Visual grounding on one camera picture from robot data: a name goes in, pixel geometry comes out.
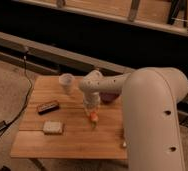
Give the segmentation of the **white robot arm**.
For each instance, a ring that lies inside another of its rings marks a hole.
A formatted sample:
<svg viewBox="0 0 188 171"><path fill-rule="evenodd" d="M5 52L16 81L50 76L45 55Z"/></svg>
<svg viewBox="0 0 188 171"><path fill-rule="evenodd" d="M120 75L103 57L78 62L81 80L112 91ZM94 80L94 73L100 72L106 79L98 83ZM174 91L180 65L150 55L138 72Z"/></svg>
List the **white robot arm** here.
<svg viewBox="0 0 188 171"><path fill-rule="evenodd" d="M171 67L146 67L117 76L93 70L79 82L83 103L101 92L121 96L129 171L185 171L177 104L188 93L186 75Z"/></svg>

